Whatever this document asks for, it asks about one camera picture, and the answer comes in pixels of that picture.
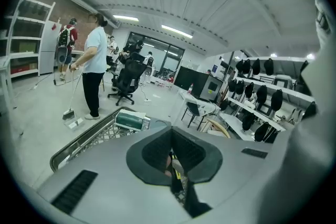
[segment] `window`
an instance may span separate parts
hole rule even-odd
[[[127,44],[135,44],[138,40],[143,41],[143,48],[140,51],[142,56],[147,56],[148,52],[153,54],[155,77],[166,78],[179,67],[184,53],[183,49],[136,33],[130,34]]]

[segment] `woman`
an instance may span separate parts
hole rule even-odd
[[[104,26],[107,21],[100,13],[89,16],[89,23],[92,25],[92,32],[85,42],[84,54],[71,65],[71,71],[84,64],[83,88],[86,103],[90,114],[85,116],[87,120],[100,118],[99,109],[99,84],[106,70],[107,39]]]

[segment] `shelf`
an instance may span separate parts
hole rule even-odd
[[[17,77],[20,77],[20,76],[33,74],[33,73],[38,73],[38,69],[31,69],[31,70],[22,71],[22,72],[19,72],[19,73],[14,73],[14,74],[11,74],[11,78],[17,78]]]
[[[12,37],[12,39],[41,40],[40,37]]]
[[[225,121],[242,140],[254,141],[254,135],[252,134],[253,132],[251,130],[244,131],[242,126],[243,123],[238,118],[223,112],[219,113],[219,117]]]
[[[264,122],[268,122],[268,124],[272,127],[274,127],[277,130],[280,131],[285,131],[286,129],[283,128],[281,125],[279,125],[278,123],[274,122],[273,120],[265,117],[264,115],[260,114],[258,111],[253,110],[252,108],[249,108],[247,105],[244,105],[243,103],[238,102],[237,100],[228,97],[227,98],[228,101],[231,101],[232,103],[235,103],[236,105],[240,106],[241,108],[247,110],[248,112],[251,112],[252,114],[254,114],[256,117],[260,118],[261,120],[263,120]]]
[[[270,95],[272,95],[277,90],[281,90],[283,93],[291,96],[291,98],[288,97],[288,102],[289,103],[297,103],[297,102],[302,100],[303,102],[307,103],[306,107],[308,107],[311,102],[315,101],[315,99],[311,96],[308,96],[308,95],[305,95],[303,93],[296,92],[296,91],[293,91],[293,90],[290,90],[290,89],[287,89],[287,88],[282,88],[282,87],[279,87],[279,86],[276,86],[276,85],[273,85],[273,84],[270,84],[270,83],[265,83],[265,82],[258,81],[258,80],[237,78],[237,81],[240,81],[240,80],[244,81],[245,85],[249,85],[252,82],[254,83],[255,86],[265,85],[267,87],[267,94],[270,94]]]
[[[33,23],[39,23],[39,24],[45,24],[46,22],[43,20],[36,20],[36,19],[31,19],[31,18],[26,18],[26,17],[17,17],[18,20],[26,20],[28,22],[33,22]]]
[[[29,58],[29,57],[38,57],[38,54],[33,52],[16,52],[10,54],[11,59],[18,59],[18,58]]]

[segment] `bag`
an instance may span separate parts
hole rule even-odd
[[[302,117],[302,120],[307,119],[307,118],[310,118],[310,117],[316,115],[316,113],[317,113],[317,107],[316,107],[316,104],[315,104],[315,102],[312,102],[312,103],[307,107],[307,109],[306,109],[306,111],[305,111],[305,114],[304,114],[303,117]]]
[[[262,85],[257,91],[257,102],[259,104],[264,104],[267,99],[267,87]]]
[[[236,90],[237,80],[234,79],[228,83],[229,92],[234,92]]]
[[[243,80],[238,81],[238,83],[236,85],[236,93],[239,94],[239,95],[242,94],[244,92],[244,86],[245,86],[245,84],[244,84]]]
[[[242,122],[242,127],[243,127],[243,130],[244,131],[247,131],[251,128],[253,122],[254,122],[254,119],[255,119],[255,115],[250,113],[250,112],[247,112],[247,114],[245,115],[245,117],[243,118],[243,122]]]
[[[265,67],[266,75],[272,76],[274,73],[274,64],[271,58],[265,61],[264,67]]]
[[[67,26],[64,26],[63,30],[58,35],[57,45],[59,47],[67,47],[70,44],[70,31],[73,29],[74,27],[67,28]]]
[[[224,110],[226,110],[226,108],[227,108],[228,105],[229,105],[229,103],[227,102],[227,100],[224,100],[224,101],[220,104],[219,108],[221,109],[221,111],[224,111]]]
[[[261,142],[264,139],[268,128],[269,128],[268,122],[265,122],[262,126],[260,126],[254,133],[254,140],[257,142]]]
[[[275,93],[273,93],[272,98],[271,98],[271,108],[274,111],[278,111],[281,106],[282,106],[282,91],[281,90],[277,90]]]
[[[260,60],[257,59],[252,65],[253,75],[258,75],[260,73]]]
[[[243,63],[243,74],[249,74],[251,69],[251,62],[250,59],[247,59],[244,63]]]
[[[154,62],[154,58],[153,57],[148,58],[147,66],[149,66],[149,67],[153,66],[153,62]]]
[[[243,70],[243,66],[244,66],[244,61],[243,61],[243,60],[241,60],[241,61],[236,65],[236,68],[237,68],[237,70],[238,70],[239,73],[242,72],[242,70]]]
[[[251,98],[252,93],[253,93],[253,88],[254,88],[254,83],[250,83],[248,86],[245,88],[245,95],[247,98]]]

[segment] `refrigerator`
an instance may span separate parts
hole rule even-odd
[[[44,34],[40,43],[40,74],[52,73],[54,71],[56,42],[61,27],[62,24],[50,20],[46,21]]]

